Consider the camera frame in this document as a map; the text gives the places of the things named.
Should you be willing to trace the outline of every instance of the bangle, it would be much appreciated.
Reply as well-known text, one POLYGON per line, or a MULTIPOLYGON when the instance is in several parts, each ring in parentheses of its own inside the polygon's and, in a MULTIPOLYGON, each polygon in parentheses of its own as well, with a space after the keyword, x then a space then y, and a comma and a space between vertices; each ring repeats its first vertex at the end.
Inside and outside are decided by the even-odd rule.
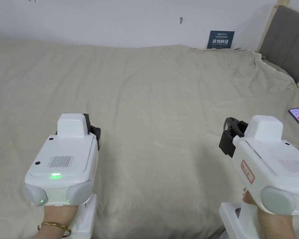
POLYGON ((71 229, 69 229, 67 226, 62 225, 62 224, 59 224, 59 223, 52 223, 52 222, 41 223, 41 227, 42 227, 43 225, 46 225, 46 226, 55 226, 55 227, 59 227, 59 228, 62 228, 62 229, 64 229, 64 230, 68 231, 69 234, 63 236, 62 238, 69 237, 69 236, 71 236, 71 234, 72 234, 71 229))

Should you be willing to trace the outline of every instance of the blue sign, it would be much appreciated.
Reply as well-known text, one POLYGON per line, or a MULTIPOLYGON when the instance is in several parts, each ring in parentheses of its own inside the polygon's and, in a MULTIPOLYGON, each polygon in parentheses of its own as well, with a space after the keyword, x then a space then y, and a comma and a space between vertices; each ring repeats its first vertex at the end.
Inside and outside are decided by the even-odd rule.
POLYGON ((211 30, 207 49, 231 48, 231 43, 234 38, 234 34, 235 34, 234 31, 211 30))

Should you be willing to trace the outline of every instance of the device handle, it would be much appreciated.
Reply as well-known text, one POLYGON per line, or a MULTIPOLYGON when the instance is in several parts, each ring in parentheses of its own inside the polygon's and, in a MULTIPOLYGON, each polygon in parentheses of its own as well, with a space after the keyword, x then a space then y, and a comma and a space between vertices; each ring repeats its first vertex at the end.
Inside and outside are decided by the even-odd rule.
POLYGON ((250 236, 250 238, 261 238, 257 210, 258 207, 253 204, 244 202, 241 204, 239 222, 245 234, 250 236))

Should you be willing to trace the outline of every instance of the beige bedsheet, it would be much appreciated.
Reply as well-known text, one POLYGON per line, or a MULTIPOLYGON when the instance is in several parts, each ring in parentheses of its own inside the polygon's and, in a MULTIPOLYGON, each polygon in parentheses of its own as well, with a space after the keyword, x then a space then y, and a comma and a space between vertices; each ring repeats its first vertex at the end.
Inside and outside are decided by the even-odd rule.
POLYGON ((42 208, 21 185, 63 112, 102 130, 94 238, 216 236, 220 203, 243 189, 218 148, 224 120, 275 116, 299 149, 292 82, 252 51, 0 40, 0 238, 36 232, 42 208))

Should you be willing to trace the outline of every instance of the black clip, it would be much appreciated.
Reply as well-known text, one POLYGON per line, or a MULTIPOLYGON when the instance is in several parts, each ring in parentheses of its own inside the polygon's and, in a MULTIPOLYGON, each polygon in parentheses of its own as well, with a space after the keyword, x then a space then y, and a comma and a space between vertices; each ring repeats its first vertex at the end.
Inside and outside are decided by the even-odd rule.
POLYGON ((240 138, 244 137, 247 127, 248 124, 246 122, 239 121, 232 117, 225 120, 224 131, 219 142, 219 148, 225 155, 229 155, 231 158, 233 157, 236 147, 232 144, 232 140, 237 135, 240 138))
POLYGON ((100 151, 100 148, 101 148, 101 129, 96 128, 93 125, 91 125, 88 114, 83 114, 83 115, 85 116, 86 127, 88 129, 88 133, 91 132, 92 134, 94 134, 96 136, 97 150, 100 151))

